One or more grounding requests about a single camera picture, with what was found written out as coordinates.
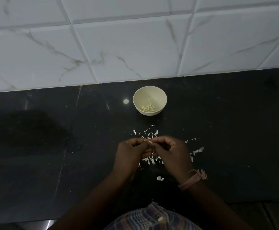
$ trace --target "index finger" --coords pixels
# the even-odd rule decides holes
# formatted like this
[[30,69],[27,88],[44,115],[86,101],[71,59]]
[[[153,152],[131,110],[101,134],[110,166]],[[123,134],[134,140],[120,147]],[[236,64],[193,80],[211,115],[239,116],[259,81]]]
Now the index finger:
[[145,141],[144,138],[131,138],[131,139],[126,140],[126,143],[134,146],[134,145],[137,145],[137,144],[141,144],[144,141]]
[[168,135],[158,136],[151,139],[153,143],[167,143],[170,146],[175,146],[177,139]]

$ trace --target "bowl rim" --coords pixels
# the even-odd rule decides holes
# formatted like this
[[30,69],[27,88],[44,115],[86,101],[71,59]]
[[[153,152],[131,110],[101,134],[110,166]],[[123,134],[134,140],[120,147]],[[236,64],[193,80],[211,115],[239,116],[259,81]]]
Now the bowl rim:
[[[135,108],[136,108],[138,111],[143,112],[143,113],[150,113],[150,112],[144,112],[144,111],[142,111],[142,110],[141,110],[140,108],[138,108],[138,107],[135,105],[135,103],[134,103],[134,96],[135,96],[135,94],[136,94],[140,89],[145,88],[145,87],[154,87],[154,88],[158,88],[158,89],[160,89],[161,91],[163,91],[164,94],[165,94],[165,97],[166,97],[166,103],[165,103],[164,107],[166,106],[166,104],[167,104],[167,95],[166,95],[165,91],[164,91],[163,89],[157,87],[157,86],[154,86],[154,85],[146,85],[146,86],[143,86],[143,87],[139,88],[137,91],[135,91],[135,93],[134,93],[134,95],[133,95],[133,98],[132,98],[133,105],[135,106]],[[157,112],[159,112],[159,111],[162,111],[162,110],[164,109],[164,107],[162,107],[161,109],[159,109],[159,110],[156,111],[156,112],[151,112],[151,114],[157,113]]]

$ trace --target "wall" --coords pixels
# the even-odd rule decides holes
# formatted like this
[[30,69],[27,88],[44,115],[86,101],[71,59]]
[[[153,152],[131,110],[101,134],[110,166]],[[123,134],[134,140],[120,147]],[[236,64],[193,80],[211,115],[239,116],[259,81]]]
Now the wall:
[[0,0],[0,91],[279,67],[279,0]]

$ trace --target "bracelet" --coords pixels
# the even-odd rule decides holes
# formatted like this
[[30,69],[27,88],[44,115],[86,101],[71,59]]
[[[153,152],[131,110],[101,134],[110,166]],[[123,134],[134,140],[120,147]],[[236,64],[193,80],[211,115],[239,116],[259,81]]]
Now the bracelet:
[[200,179],[206,180],[207,179],[207,174],[201,169],[201,173],[198,170],[191,170],[187,173],[187,176],[189,176],[189,173],[195,171],[196,174],[194,174],[192,177],[190,177],[186,182],[184,182],[182,185],[178,185],[178,187],[184,191],[187,190],[191,185],[195,184],[198,182]]

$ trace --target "forearm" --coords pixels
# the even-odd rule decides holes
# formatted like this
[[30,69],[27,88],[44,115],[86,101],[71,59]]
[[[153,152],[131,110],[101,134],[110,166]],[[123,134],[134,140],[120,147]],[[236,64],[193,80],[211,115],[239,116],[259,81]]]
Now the forearm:
[[81,203],[64,214],[51,230],[85,229],[92,224],[106,205],[117,195],[124,181],[110,173]]
[[207,216],[211,218],[221,229],[252,229],[216,194],[207,188],[202,181],[192,185],[188,189],[188,192],[195,198],[200,208],[207,214]]

